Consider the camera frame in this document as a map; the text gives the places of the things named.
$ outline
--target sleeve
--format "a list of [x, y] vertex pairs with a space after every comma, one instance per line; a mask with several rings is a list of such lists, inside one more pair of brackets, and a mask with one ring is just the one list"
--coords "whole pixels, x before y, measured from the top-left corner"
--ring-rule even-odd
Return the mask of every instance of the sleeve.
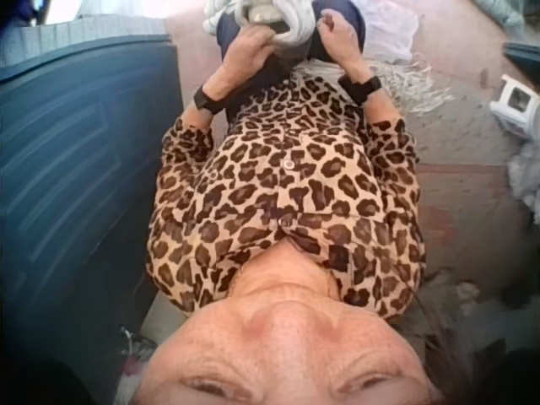
[[182, 224], [176, 213], [185, 213], [191, 206], [192, 179], [213, 151], [212, 131], [190, 127], [178, 118], [164, 135], [162, 144], [161, 169], [157, 175], [148, 237], [147, 271], [151, 275], [165, 226], [167, 233], [181, 232]]
[[425, 245], [418, 223], [419, 183], [414, 138], [403, 119], [367, 125], [365, 151], [379, 181], [386, 224], [402, 281], [416, 290], [425, 271]]

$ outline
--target white button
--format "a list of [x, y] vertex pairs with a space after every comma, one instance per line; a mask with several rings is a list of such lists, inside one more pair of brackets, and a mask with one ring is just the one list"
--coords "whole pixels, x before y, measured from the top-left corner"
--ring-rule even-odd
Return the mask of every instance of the white button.
[[290, 226], [292, 225], [292, 222], [291, 222], [290, 219], [280, 218], [280, 219], [278, 219], [278, 224], [282, 228], [290, 228]]
[[294, 162], [292, 160], [286, 159], [281, 162], [281, 166], [286, 170], [292, 170], [294, 169]]

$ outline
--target eye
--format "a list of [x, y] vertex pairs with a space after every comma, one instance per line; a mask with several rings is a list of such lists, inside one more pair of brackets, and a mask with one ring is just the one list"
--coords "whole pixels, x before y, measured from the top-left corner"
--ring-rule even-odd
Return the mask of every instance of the eye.
[[367, 388], [371, 388], [373, 386], [381, 384], [384, 381], [390, 380], [391, 378], [392, 378], [392, 375], [383, 375], [383, 374], [366, 375], [366, 376], [362, 376], [360, 378], [356, 378], [354, 380], [349, 381], [347, 384], [343, 385], [339, 389], [339, 391], [343, 393], [350, 393], [350, 392], [355, 392], [358, 390], [365, 390]]
[[194, 390], [229, 399], [230, 401], [247, 402], [251, 400], [251, 394], [245, 389], [222, 381], [195, 378], [184, 381], [184, 384]]

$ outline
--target wrist strap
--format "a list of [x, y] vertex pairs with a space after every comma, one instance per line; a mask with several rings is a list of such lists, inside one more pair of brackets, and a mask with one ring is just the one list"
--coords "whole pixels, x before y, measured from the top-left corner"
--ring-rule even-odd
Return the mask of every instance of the wrist strap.
[[193, 101], [195, 102], [195, 106], [198, 110], [208, 110], [212, 113], [212, 115], [215, 116], [227, 106], [228, 98], [229, 97], [220, 101], [212, 100], [210, 97], [204, 94], [203, 87], [201, 86], [193, 96]]
[[343, 76], [338, 82], [358, 105], [363, 105], [372, 93], [382, 89], [382, 82], [377, 76], [374, 76], [364, 84], [353, 83], [348, 76]]

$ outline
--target wrist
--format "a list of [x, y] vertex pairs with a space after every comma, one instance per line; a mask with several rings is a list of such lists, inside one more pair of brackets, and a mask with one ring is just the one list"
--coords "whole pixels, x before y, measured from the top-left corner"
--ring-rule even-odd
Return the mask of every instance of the wrist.
[[220, 67], [202, 86], [204, 94], [214, 101], [221, 101], [235, 90], [236, 86]]
[[363, 84], [375, 76], [362, 58], [348, 62], [343, 66], [343, 70], [353, 83]]

